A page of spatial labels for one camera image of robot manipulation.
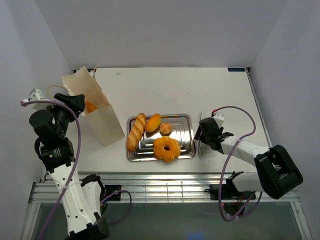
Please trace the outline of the short loaf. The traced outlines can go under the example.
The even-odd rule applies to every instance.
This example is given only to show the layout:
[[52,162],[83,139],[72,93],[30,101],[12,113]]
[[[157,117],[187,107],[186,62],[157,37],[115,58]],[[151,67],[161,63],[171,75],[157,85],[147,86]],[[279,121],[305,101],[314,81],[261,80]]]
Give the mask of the short loaf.
[[85,102],[85,107],[88,113],[92,113],[98,109],[98,107],[95,104],[89,101]]

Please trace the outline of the metal tongs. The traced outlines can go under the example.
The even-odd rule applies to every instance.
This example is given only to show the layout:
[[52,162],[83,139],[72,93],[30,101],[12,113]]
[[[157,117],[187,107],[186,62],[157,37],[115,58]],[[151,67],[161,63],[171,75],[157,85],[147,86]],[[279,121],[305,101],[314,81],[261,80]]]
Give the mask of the metal tongs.
[[198,158],[201,159],[203,157],[203,154],[204,154],[204,145],[203,143],[201,142],[200,139],[198,139]]

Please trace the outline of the beige paper bag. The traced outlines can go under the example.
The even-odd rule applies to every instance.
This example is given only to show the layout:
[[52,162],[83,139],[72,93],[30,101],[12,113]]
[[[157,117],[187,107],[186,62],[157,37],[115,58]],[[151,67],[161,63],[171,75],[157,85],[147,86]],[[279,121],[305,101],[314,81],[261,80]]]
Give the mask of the beige paper bag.
[[62,86],[56,85],[74,97],[84,95],[84,111],[82,118],[94,132],[91,137],[93,143],[109,146],[125,137],[119,119],[96,80],[96,68],[88,69],[85,66],[75,73],[62,76]]

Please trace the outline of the small round bun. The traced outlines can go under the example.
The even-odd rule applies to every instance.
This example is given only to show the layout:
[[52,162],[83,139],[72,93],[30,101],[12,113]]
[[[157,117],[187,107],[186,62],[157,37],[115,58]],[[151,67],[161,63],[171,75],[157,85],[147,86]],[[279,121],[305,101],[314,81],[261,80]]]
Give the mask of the small round bun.
[[172,132],[172,125],[169,122],[163,122],[159,126],[160,133],[169,135]]

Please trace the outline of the ring shaped bread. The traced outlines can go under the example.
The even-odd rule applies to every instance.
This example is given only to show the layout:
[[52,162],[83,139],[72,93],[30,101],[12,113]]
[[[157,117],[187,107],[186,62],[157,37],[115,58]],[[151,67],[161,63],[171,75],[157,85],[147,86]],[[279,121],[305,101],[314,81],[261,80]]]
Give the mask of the ring shaped bread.
[[181,154],[180,144],[176,139],[168,136],[157,138],[153,142],[153,156],[157,160],[162,160],[166,163],[178,159]]

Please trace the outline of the orange oval bun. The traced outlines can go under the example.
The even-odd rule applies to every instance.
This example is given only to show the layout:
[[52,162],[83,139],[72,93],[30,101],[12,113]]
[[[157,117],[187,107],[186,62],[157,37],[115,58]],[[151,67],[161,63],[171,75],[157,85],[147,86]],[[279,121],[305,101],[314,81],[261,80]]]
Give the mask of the orange oval bun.
[[159,113],[154,114],[146,123],[145,131],[148,133],[154,132],[161,124],[162,117]]

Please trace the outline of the twisted loaf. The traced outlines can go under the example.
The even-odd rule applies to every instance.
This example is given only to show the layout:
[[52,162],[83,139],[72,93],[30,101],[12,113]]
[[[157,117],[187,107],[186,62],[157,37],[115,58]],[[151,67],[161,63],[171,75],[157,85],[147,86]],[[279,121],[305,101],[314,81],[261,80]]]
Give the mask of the twisted loaf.
[[135,119],[134,125],[129,132],[126,140],[126,148],[129,152],[134,152],[139,141],[141,140],[147,124],[146,115],[139,113]]

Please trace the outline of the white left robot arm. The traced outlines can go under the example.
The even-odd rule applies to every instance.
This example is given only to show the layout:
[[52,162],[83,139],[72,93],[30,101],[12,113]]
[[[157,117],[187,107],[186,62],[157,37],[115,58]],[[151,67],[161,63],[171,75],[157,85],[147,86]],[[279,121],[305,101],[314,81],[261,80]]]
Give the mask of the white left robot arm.
[[62,204],[67,221],[66,239],[104,240],[110,236],[100,209],[106,187],[97,174],[79,178],[80,151],[74,150],[66,136],[69,123],[78,123],[85,110],[85,96],[57,93],[54,98],[56,102],[50,101],[45,109],[37,110],[29,118],[38,136],[35,152],[58,189],[57,202]]

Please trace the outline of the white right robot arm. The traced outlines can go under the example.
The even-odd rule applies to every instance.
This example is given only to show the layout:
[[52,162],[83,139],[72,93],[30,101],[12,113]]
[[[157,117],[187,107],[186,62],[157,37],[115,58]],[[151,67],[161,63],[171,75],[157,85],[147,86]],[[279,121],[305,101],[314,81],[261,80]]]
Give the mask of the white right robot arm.
[[217,189],[222,199],[237,199],[244,192],[264,192],[278,200],[303,183],[301,172],[283,146],[267,147],[240,140],[224,131],[223,122],[217,117],[200,120],[195,140],[254,166],[256,172],[233,172]]

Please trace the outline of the blue label right corner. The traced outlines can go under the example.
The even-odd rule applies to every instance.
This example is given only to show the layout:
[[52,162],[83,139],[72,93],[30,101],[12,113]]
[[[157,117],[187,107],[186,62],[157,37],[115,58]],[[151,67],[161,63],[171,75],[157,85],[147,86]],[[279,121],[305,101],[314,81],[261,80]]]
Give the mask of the blue label right corner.
[[228,67],[227,70],[229,72],[246,72],[244,67]]

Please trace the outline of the aluminium frame rail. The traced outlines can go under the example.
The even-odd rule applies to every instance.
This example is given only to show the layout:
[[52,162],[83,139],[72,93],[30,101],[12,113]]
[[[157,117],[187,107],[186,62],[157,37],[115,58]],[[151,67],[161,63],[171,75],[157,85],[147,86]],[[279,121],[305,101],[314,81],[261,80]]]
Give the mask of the aluminium frame rail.
[[[105,185],[121,185],[131,193],[133,204],[151,203],[209,203],[205,192],[211,184],[219,184],[220,174],[122,174],[97,173]],[[55,203],[59,196],[51,177],[33,183],[28,203]],[[279,200],[263,193],[261,202],[300,202],[297,190]]]

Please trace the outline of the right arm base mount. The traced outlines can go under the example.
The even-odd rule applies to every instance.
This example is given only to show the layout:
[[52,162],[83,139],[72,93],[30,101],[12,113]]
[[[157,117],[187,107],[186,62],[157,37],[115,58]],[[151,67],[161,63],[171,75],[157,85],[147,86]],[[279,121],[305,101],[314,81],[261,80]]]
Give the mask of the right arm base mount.
[[[204,192],[209,193],[211,200],[218,200],[219,185],[210,184]],[[237,191],[225,183],[221,188],[221,200],[230,200],[231,202],[222,203],[222,207],[227,214],[235,215],[251,194],[252,192],[250,191]]]

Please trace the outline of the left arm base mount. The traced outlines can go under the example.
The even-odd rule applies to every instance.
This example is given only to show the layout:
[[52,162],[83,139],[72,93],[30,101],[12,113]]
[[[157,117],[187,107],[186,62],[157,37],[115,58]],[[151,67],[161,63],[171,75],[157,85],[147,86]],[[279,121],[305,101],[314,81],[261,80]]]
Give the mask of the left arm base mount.
[[97,184],[97,189],[98,189],[100,201],[107,198],[102,203],[100,203],[101,208],[107,208],[108,201],[119,201],[121,199],[120,190],[122,190],[122,185],[120,184],[114,184],[114,185]]

